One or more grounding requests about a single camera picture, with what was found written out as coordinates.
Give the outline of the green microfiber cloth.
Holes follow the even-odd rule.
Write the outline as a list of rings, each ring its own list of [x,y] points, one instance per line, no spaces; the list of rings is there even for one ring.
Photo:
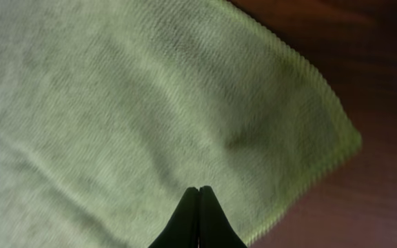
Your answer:
[[[249,244],[360,145],[227,1],[0,1],[0,247],[147,247],[204,185]]]

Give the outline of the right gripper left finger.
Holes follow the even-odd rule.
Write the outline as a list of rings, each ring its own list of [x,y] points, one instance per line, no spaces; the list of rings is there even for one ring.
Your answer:
[[[199,245],[199,191],[189,187],[167,225],[149,248],[197,248]]]

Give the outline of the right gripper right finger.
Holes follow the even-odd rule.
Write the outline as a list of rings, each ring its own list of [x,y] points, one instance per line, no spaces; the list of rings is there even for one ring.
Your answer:
[[[232,229],[213,189],[204,186],[199,192],[199,247],[247,248]]]

